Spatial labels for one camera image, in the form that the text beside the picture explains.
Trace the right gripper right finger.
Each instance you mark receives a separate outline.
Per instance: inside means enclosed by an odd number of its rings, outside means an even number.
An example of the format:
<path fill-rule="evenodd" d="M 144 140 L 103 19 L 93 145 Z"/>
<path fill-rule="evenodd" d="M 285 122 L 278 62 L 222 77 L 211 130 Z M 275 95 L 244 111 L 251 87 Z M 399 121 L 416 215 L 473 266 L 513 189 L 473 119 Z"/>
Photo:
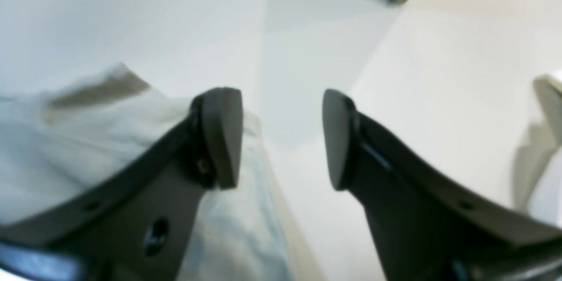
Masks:
<path fill-rule="evenodd" d="M 362 205 L 388 281 L 559 281 L 561 230 L 443 175 L 353 99 L 327 89 L 329 177 Z"/>

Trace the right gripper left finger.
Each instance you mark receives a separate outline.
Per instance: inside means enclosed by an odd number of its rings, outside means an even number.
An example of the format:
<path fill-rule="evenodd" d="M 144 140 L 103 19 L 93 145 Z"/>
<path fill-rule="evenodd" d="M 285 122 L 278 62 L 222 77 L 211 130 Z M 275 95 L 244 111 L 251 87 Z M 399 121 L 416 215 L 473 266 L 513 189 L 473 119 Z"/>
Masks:
<path fill-rule="evenodd" d="M 173 281 L 207 191 L 238 184 L 241 91 L 197 95 L 185 119 L 95 188 L 1 227 L 1 273 L 22 281 Z"/>

